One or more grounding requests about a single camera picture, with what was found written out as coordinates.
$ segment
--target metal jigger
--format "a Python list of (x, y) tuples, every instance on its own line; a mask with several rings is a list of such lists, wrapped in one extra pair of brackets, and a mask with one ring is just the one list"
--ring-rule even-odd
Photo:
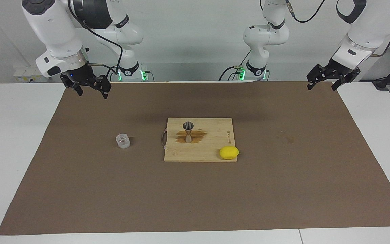
[(183, 129), (186, 131), (186, 143), (192, 142), (191, 132), (193, 128), (194, 128), (194, 124), (192, 122), (187, 121), (183, 124)]

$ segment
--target white table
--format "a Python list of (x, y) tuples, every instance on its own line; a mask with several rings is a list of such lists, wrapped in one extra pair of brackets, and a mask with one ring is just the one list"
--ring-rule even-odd
[[(63, 91), (62, 84), (0, 84), (0, 224)], [(390, 181), (390, 94), (358, 82), (339, 93)], [(390, 244), (390, 227), (0, 236), (0, 243)]]

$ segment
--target brown tablecloth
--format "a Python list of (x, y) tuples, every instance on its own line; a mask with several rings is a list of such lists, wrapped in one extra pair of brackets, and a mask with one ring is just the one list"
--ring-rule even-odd
[[(340, 96), (305, 86), (66, 90), (0, 235), (390, 226), (390, 183)], [(232, 118), (238, 162), (164, 162), (168, 117)]]

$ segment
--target wooden cutting board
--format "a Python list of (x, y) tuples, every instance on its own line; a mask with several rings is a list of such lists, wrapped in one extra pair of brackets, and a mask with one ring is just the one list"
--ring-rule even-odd
[[(194, 124), (191, 143), (185, 141), (186, 121)], [(165, 162), (237, 162), (221, 158), (225, 146), (235, 146), (231, 118), (168, 118)]]

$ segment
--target lemon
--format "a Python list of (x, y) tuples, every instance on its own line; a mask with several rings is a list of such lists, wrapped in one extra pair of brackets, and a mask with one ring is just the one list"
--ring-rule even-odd
[(223, 159), (235, 159), (239, 154), (239, 150), (236, 147), (228, 146), (221, 148), (219, 154)]

